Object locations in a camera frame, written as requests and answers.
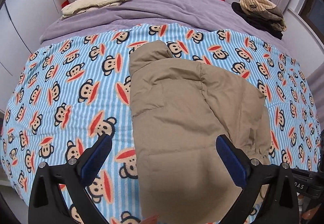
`metal screw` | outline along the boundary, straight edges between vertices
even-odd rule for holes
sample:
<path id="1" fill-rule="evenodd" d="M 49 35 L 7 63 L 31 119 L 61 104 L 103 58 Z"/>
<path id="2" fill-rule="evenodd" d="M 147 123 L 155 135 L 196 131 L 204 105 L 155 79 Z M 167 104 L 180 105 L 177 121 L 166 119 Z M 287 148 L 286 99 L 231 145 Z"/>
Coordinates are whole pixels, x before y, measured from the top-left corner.
<path id="1" fill-rule="evenodd" d="M 285 168 L 285 169 L 288 169 L 289 168 L 289 164 L 287 164 L 286 162 L 283 162 L 282 163 L 282 167 Z"/>
<path id="2" fill-rule="evenodd" d="M 76 158 L 71 158 L 68 161 L 69 165 L 74 165 L 76 162 L 77 162 Z"/>
<path id="3" fill-rule="evenodd" d="M 46 162 L 40 162 L 38 167 L 39 168 L 44 168 L 46 166 Z"/>
<path id="4" fill-rule="evenodd" d="M 251 164 L 253 164 L 254 166 L 259 165 L 259 163 L 260 163 L 260 161 L 258 159 L 255 159 L 255 158 L 251 159 Z"/>

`folded beige clothes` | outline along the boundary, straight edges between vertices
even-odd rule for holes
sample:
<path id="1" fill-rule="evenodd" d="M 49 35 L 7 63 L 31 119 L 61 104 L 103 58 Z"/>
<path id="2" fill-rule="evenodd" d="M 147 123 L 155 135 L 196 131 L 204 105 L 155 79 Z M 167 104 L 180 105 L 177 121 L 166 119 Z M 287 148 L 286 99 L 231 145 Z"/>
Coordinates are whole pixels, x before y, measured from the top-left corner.
<path id="1" fill-rule="evenodd" d="M 119 6 L 121 5 L 122 2 L 116 2 L 116 3 L 112 3 L 112 4 L 107 4 L 106 6 L 103 6 L 103 7 L 108 7 L 108 6 Z M 80 11 L 77 11 L 76 13 L 72 14 L 72 15 L 62 15 L 61 16 L 61 20 L 65 19 L 65 18 L 69 18 L 69 17 L 72 17 L 72 16 L 75 16 L 77 14 L 82 14 L 82 13 L 85 13 L 85 12 L 89 12 L 89 11 L 93 11 L 93 10 L 96 10 L 96 9 L 99 9 L 99 8 L 102 8 L 102 7 L 99 7 L 99 6 L 93 6 L 93 7 L 89 7 L 89 8 L 85 8 L 85 9 L 82 9 Z"/>
<path id="2" fill-rule="evenodd" d="M 125 2 L 128 0 L 76 0 L 75 2 L 65 6 L 62 9 L 62 13 L 65 16 L 73 15 L 77 13 L 80 10 L 97 6 L 97 7 L 103 7 L 108 4 L 116 3 L 116 2 Z"/>
<path id="3" fill-rule="evenodd" d="M 265 96 L 244 78 L 173 58 L 162 41 L 130 54 L 130 109 L 143 217 L 168 224 L 221 220 L 241 192 L 215 141 L 225 134 L 269 164 Z"/>
<path id="4" fill-rule="evenodd" d="M 240 0 L 240 5 L 248 15 L 271 20 L 271 26 L 277 31 L 286 31 L 284 16 L 282 11 L 270 0 Z"/>

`bed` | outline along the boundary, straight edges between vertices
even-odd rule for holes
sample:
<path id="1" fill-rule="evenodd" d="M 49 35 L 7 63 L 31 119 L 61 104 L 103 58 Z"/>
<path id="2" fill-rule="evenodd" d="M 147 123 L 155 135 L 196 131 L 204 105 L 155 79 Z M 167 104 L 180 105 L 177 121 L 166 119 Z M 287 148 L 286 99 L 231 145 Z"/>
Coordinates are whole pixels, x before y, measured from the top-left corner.
<path id="1" fill-rule="evenodd" d="M 78 158 L 104 131 L 113 135 L 113 148 L 87 187 L 90 198 L 110 223 L 142 219 L 128 62 L 130 53 L 155 40 L 178 47 L 175 57 L 222 67 L 260 89 L 270 117 L 270 162 L 317 170 L 320 125 L 299 64 L 283 41 L 235 14 L 233 1 L 131 0 L 46 29 L 5 113 L 1 162 L 19 196 L 29 203 L 40 162 Z M 82 223 L 60 187 L 73 219 Z"/>

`jacket sleeve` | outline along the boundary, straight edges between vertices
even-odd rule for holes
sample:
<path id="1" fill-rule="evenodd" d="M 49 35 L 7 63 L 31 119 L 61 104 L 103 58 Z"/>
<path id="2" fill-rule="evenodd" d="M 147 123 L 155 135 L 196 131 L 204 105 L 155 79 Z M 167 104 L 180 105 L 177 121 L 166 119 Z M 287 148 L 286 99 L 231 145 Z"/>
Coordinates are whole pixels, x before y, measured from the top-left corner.
<path id="1" fill-rule="evenodd" d="M 164 58 L 173 58 L 171 51 L 164 42 L 157 40 L 142 45 L 130 54 L 129 74 L 131 78 L 132 75 L 142 67 L 145 67 L 153 61 Z"/>

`wardrobe door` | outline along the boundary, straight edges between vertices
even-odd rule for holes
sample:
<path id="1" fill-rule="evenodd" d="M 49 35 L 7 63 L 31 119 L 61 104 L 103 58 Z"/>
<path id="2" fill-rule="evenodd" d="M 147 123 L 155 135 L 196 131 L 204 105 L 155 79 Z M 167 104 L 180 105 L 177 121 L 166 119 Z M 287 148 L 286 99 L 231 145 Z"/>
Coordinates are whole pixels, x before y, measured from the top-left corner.
<path id="1" fill-rule="evenodd" d="M 18 34 L 34 53 L 40 48 L 39 38 L 45 29 L 59 19 L 53 0 L 6 0 L 12 23 Z"/>
<path id="2" fill-rule="evenodd" d="M 5 6 L 0 9 L 0 40 L 0 63 L 18 83 L 22 68 L 31 53 L 12 25 Z"/>

